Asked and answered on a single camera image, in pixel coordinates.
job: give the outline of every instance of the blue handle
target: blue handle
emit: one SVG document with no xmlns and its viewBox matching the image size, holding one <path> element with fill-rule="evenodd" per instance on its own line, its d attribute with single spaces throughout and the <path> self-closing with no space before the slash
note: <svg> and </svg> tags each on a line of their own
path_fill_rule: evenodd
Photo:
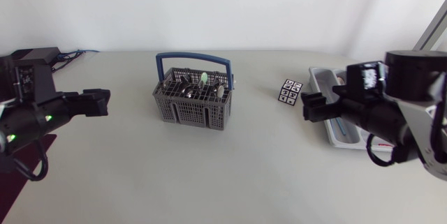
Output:
<svg viewBox="0 0 447 224">
<path fill-rule="evenodd" d="M 156 68 L 159 71 L 159 80 L 162 82 L 165 79 L 165 72 L 163 70 L 162 59 L 165 58 L 189 58 L 189 59 L 199 59 L 205 61 L 211 61 L 217 64 L 223 64 L 226 67 L 226 78 L 228 80 L 228 89 L 233 90 L 233 79 L 231 73 L 231 62 L 228 59 L 223 59 L 221 57 L 215 57 L 207 54 L 190 53 L 190 52 L 164 52 L 158 53 L 156 56 Z"/>
</svg>

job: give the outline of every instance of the black device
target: black device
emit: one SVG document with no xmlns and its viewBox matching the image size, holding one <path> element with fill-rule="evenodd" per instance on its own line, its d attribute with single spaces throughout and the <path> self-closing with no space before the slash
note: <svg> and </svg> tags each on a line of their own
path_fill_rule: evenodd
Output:
<svg viewBox="0 0 447 224">
<path fill-rule="evenodd" d="M 447 52 L 387 52 L 385 63 L 347 66 L 346 85 L 332 88 L 335 103 L 326 104 L 321 93 L 301 94 L 303 116 L 312 122 L 341 117 L 370 132 L 367 153 L 377 165 L 419 157 L 430 173 L 447 180 L 446 73 Z M 390 161 L 372 153 L 374 136 L 395 146 Z"/>
<path fill-rule="evenodd" d="M 56 92 L 52 69 L 46 61 L 14 59 L 14 53 L 0 57 L 0 172 L 18 170 L 28 179 L 38 181 L 48 169 L 39 140 L 75 115 L 107 116 L 110 91 Z M 38 175 L 14 157 L 17 150 L 32 143 L 42 160 Z"/>
<path fill-rule="evenodd" d="M 49 66 L 55 65 L 58 56 L 61 54 L 57 47 L 43 47 L 35 49 L 16 50 L 11 53 L 13 60 L 30 61 L 32 64 L 47 64 Z"/>
</svg>

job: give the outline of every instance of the table surface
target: table surface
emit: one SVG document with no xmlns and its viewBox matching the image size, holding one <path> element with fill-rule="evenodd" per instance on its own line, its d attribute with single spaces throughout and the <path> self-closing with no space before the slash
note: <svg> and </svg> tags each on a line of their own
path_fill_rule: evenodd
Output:
<svg viewBox="0 0 447 224">
<path fill-rule="evenodd" d="M 56 130 L 50 171 L 28 182 L 4 223 L 445 223 L 447 183 L 420 161 L 373 164 L 329 145 L 285 79 L 309 91 L 310 66 L 355 61 L 299 51 L 202 52 L 231 60 L 226 129 L 162 122 L 152 97 L 157 52 L 87 53 L 54 74 L 58 91 L 111 90 L 109 116 Z M 166 59 L 169 67 L 225 71 Z"/>
</svg>

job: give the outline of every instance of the dish rack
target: dish rack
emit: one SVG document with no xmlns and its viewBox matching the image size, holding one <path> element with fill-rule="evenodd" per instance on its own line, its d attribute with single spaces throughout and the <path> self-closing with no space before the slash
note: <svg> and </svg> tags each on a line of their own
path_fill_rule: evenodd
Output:
<svg viewBox="0 0 447 224">
<path fill-rule="evenodd" d="M 223 64 L 226 73 L 190 68 L 170 68 L 163 71 L 162 59 L 189 58 Z M 207 54 L 190 52 L 165 52 L 156 55 L 159 82 L 153 96 L 159 107 L 164 122 L 180 123 L 188 126 L 209 127 L 223 130 L 231 114 L 231 98 L 233 95 L 233 74 L 230 60 Z M 202 76 L 207 80 L 201 85 Z M 188 77 L 188 90 L 185 90 L 185 77 Z M 216 91 L 216 83 L 222 88 Z"/>
</svg>

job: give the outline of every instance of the green led light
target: green led light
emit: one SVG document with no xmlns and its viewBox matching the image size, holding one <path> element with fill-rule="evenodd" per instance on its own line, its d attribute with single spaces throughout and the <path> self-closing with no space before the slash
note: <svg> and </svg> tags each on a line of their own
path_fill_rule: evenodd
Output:
<svg viewBox="0 0 447 224">
<path fill-rule="evenodd" d="M 9 135 L 8 137 L 6 137 L 8 139 L 8 142 L 13 141 L 17 136 L 14 134 Z"/>
</svg>

